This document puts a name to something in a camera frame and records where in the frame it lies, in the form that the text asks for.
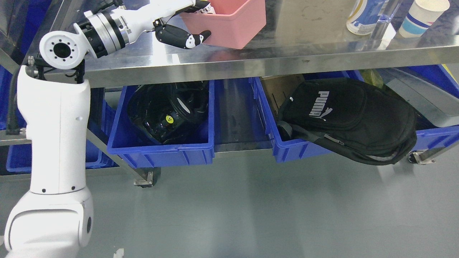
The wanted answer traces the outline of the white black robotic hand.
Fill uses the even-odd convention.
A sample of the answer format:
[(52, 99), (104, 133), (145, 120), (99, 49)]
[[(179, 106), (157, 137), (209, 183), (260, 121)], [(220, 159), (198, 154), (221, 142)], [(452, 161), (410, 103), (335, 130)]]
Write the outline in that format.
[(154, 32), (156, 39), (164, 44), (180, 49), (192, 49), (205, 42), (211, 31), (205, 30), (192, 34), (182, 28), (169, 24), (169, 20), (188, 10), (200, 10), (208, 7), (206, 0), (153, 0), (137, 10), (113, 10), (127, 31), (128, 43), (136, 42), (144, 32)]

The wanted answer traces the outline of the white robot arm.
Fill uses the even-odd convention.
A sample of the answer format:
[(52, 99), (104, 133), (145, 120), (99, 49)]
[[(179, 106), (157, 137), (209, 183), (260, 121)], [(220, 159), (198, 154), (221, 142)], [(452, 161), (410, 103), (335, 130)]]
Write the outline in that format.
[(13, 75), (17, 105), (32, 142), (30, 189), (5, 226), (8, 258), (75, 258), (94, 223), (86, 185), (86, 131), (90, 82), (33, 78), (22, 65)]

